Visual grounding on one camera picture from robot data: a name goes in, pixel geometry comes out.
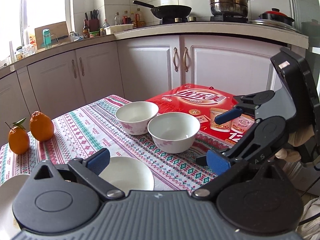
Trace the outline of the gloved right hand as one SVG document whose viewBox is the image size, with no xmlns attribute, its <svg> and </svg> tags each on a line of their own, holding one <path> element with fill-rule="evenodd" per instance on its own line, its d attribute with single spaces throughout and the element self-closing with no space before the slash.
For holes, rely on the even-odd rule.
<svg viewBox="0 0 320 240">
<path fill-rule="evenodd" d="M 314 136 L 314 131 L 312 125 L 304 128 L 300 128 L 296 132 L 293 132 L 289 135 L 288 143 L 293 147 L 298 147 L 306 143 L 311 137 Z M 288 163 L 294 163 L 301 159 L 301 156 L 298 151 L 291 149 L 282 148 L 279 150 L 275 157 L 278 159 L 283 159 Z"/>
</svg>

